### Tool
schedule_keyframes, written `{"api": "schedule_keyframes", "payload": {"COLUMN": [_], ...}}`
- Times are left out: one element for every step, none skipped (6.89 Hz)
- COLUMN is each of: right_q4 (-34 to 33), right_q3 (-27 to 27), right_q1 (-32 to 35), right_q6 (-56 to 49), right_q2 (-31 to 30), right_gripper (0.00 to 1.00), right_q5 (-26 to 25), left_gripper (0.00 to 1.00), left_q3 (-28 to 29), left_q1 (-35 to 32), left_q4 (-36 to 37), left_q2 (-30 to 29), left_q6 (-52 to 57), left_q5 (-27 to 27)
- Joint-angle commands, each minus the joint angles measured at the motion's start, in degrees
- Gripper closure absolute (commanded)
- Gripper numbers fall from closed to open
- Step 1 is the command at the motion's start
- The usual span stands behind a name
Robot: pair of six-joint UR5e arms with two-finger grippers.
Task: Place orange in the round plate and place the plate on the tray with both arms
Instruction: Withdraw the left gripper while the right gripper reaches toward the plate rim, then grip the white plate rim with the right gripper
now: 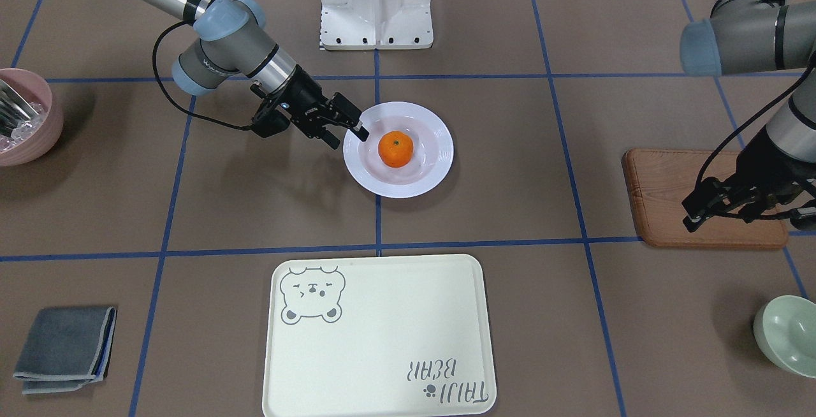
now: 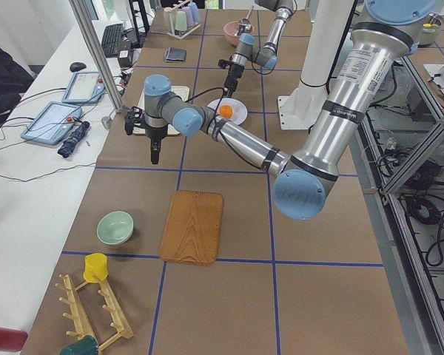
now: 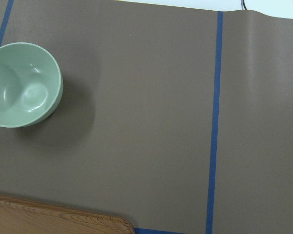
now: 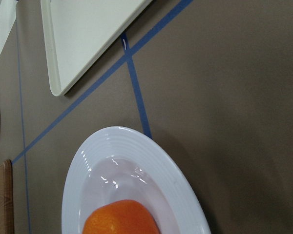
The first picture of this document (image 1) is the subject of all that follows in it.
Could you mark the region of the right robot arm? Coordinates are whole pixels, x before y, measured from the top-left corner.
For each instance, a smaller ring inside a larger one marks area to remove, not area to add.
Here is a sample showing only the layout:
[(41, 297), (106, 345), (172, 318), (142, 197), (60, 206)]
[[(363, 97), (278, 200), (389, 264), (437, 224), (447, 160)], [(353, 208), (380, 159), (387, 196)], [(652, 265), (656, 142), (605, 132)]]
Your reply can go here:
[(191, 96), (203, 96), (225, 80), (243, 75), (259, 99), (245, 126), (212, 117), (202, 120), (268, 138), (295, 126), (306, 137), (332, 149), (339, 139), (330, 126), (349, 130), (359, 140), (369, 138), (361, 109), (343, 94), (324, 95), (321, 86), (265, 31), (266, 18), (253, 0), (140, 0), (189, 26), (196, 40), (171, 66), (175, 85)]

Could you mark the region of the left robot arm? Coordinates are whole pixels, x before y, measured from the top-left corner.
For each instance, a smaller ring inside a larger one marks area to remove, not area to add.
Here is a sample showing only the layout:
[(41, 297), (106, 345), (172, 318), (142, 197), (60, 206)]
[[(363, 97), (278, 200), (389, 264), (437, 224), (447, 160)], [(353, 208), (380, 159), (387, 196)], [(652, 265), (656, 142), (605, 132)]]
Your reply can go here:
[(801, 69), (777, 98), (747, 120), (773, 116), (738, 154), (736, 170), (720, 180), (706, 176), (708, 156), (694, 188), (682, 201), (689, 232), (712, 217), (746, 223), (788, 220), (814, 229), (814, 201), (777, 212), (802, 193), (814, 195), (815, 4), (792, 0), (717, 0), (708, 18), (688, 23), (681, 34), (683, 71), (692, 77), (722, 77)]

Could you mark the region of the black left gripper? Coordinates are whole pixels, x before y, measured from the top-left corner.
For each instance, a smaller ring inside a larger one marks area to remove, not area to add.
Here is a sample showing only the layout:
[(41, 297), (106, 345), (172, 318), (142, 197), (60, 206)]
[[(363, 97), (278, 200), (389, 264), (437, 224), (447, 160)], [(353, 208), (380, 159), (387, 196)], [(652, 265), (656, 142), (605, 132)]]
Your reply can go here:
[(729, 217), (727, 201), (744, 205), (738, 217), (746, 223), (758, 219), (776, 205), (786, 205), (807, 191), (814, 196), (815, 164), (793, 158), (780, 150), (766, 130), (761, 130), (737, 158), (736, 172), (727, 181), (703, 179), (682, 201), (682, 223), (696, 232), (712, 217)]

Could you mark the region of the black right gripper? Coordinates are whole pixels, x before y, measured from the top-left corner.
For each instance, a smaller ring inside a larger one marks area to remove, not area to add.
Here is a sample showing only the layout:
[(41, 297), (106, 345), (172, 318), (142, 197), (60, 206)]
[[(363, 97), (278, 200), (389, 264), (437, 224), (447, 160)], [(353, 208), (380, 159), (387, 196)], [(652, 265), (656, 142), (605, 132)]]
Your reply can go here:
[(365, 143), (370, 133), (363, 126), (361, 115), (361, 109), (341, 92), (324, 95), (317, 81), (302, 66), (297, 66), (279, 91), (263, 95), (250, 131), (268, 138), (294, 124), (307, 138), (321, 139), (336, 150), (340, 140), (326, 127), (333, 124), (343, 127)]

